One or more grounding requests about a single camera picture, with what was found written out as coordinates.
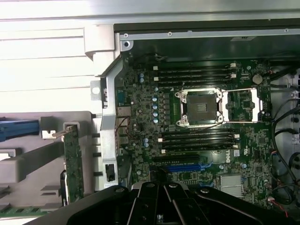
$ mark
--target screw hole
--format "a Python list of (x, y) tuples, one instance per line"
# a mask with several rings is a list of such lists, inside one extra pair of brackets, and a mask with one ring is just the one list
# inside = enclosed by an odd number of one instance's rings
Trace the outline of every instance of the screw hole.
[(125, 42), (124, 42), (124, 46), (125, 46), (125, 47), (129, 47), (129, 42), (128, 42), (128, 41), (125, 41)]

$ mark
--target white sticker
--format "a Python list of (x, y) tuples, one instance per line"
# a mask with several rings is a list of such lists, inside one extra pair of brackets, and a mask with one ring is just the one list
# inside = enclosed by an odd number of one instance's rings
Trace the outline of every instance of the white sticker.
[(239, 157), (240, 156), (240, 150), (234, 150), (233, 151), (233, 156), (234, 157)]

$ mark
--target metal bracket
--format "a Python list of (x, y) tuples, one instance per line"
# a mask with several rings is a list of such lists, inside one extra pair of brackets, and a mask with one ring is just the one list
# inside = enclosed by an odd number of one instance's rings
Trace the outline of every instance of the metal bracket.
[(113, 24), (92, 25), (84, 28), (84, 50), (94, 62), (95, 76), (105, 77), (121, 58), (120, 35)]

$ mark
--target metal panel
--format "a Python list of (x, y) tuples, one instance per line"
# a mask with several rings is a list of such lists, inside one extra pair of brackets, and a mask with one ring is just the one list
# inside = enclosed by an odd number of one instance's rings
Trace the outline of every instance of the metal panel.
[(0, 30), (82, 28), (97, 23), (300, 18), (298, 0), (51, 0), (0, 3)]

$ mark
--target pcie slot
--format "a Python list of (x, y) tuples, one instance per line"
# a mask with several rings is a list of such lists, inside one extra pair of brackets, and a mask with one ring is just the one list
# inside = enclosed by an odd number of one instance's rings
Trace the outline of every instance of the pcie slot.
[(171, 173), (175, 173), (175, 172), (190, 172), (190, 171), (203, 171), (206, 168), (211, 167), (212, 163), (209, 164), (193, 164), (193, 165), (170, 165), (167, 166), (167, 170)]

